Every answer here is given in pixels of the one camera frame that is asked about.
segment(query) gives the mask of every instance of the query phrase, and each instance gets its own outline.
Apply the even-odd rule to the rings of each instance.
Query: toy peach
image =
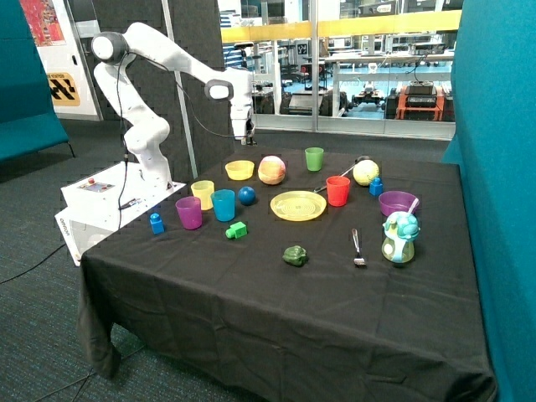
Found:
[[[279,157],[264,157],[259,163],[259,179],[265,184],[281,183],[285,178],[285,173],[285,163]]]

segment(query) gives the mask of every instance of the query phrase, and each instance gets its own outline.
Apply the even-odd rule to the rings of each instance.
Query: teal couch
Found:
[[[69,141],[19,0],[3,0],[2,15],[0,162]]]
[[[466,214],[500,402],[536,400],[536,2],[466,0],[452,73]]]

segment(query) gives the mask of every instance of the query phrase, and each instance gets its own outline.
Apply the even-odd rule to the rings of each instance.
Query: glass wall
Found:
[[[437,139],[455,128],[461,4],[219,0],[232,20],[222,28],[226,60],[254,73],[258,128]]]

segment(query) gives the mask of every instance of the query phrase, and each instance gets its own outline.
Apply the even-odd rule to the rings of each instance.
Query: yellow plate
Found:
[[[310,191],[289,191],[270,202],[270,208],[281,219],[303,222],[315,219],[326,209],[326,199]]]

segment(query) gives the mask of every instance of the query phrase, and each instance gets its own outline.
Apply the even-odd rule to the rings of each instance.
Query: green cup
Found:
[[[320,169],[322,169],[324,150],[317,147],[306,149],[305,160],[307,162],[307,170],[310,172],[318,172]]]

